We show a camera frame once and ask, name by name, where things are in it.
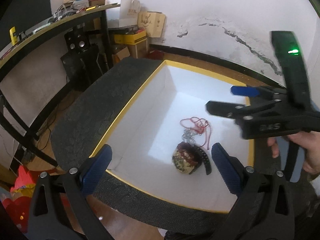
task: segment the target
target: human hand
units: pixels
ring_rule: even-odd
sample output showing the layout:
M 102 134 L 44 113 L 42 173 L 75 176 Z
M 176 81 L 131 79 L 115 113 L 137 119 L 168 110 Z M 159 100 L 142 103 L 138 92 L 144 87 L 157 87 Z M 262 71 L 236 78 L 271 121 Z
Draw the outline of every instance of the human hand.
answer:
M 312 175 L 320 173 L 320 133 L 302 131 L 286 137 L 307 150 L 303 169 Z M 271 147 L 272 157 L 278 157 L 279 147 L 275 137 L 268 138 L 268 146 Z

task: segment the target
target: wooden floor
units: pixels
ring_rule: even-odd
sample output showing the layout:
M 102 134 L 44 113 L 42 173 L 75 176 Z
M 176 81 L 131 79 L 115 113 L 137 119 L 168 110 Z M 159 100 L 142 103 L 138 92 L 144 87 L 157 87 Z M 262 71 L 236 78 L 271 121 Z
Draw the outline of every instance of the wooden floor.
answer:
M 174 55 L 174 54 L 165 54 L 164 59 L 177 61 L 181 63 L 185 63 L 188 65 L 193 65 L 197 67 L 201 67 L 224 76 L 231 77 L 238 81 L 241 81 L 250 86 L 259 86 L 263 83 L 257 81 L 254 78 L 241 74 L 237 71 L 230 70 L 212 63 L 208 63 L 205 61 Z M 53 111 L 51 116 L 49 117 L 49 128 L 52 130 L 59 118 L 61 118 L 74 100 L 80 95 L 79 92 L 71 92 L 60 104 L 59 106 Z M 50 139 L 48 140 L 50 135 L 50 130 L 44 128 L 44 133 L 41 136 L 38 148 L 43 149 L 43 152 L 47 155 L 54 158 L 54 154 L 51 148 Z M 42 161 L 38 157 L 36 157 L 32 162 L 27 164 L 28 169 L 34 171 L 43 171 L 49 170 L 52 168 L 51 165 Z M 96 211 L 98 217 L 102 217 L 101 222 L 105 226 L 105 228 L 109 231 L 109 233 L 116 239 L 116 240 L 160 240 L 163 237 L 159 234 L 157 228 L 129 218 L 112 208 L 108 207 L 107 205 L 103 204 L 99 200 L 95 199 L 94 197 L 90 196 L 88 199 L 89 205 Z M 67 210 L 70 216 L 71 223 L 75 230 L 81 232 L 81 228 L 77 225 L 75 218 L 72 215 L 71 210 Z

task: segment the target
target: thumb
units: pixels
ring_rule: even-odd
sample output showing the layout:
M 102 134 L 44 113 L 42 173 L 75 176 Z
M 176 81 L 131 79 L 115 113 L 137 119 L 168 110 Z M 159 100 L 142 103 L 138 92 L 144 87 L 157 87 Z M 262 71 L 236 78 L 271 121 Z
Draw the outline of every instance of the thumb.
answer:
M 316 143 L 314 134 L 303 131 L 288 135 L 288 138 L 307 150 L 312 150 Z

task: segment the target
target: finger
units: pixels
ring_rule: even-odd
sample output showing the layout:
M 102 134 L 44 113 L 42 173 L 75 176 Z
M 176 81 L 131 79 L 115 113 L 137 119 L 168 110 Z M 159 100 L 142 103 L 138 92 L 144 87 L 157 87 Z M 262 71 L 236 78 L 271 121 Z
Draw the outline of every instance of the finger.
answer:
M 288 138 L 307 150 L 312 150 L 316 143 L 314 134 L 303 131 L 288 135 Z
M 279 146 L 277 143 L 273 144 L 271 146 L 271 150 L 272 150 L 272 157 L 276 158 L 279 156 Z
M 268 138 L 268 140 L 267 140 L 268 147 L 274 145 L 275 143 L 276 143 L 275 137 Z

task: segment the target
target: brown paper bag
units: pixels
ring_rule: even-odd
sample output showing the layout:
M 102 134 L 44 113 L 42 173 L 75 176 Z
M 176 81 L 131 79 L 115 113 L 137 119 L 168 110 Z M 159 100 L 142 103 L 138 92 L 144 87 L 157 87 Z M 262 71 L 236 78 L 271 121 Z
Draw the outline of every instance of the brown paper bag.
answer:
M 160 38 L 165 15 L 160 12 L 140 12 L 138 14 L 138 26 L 145 28 L 151 38 Z

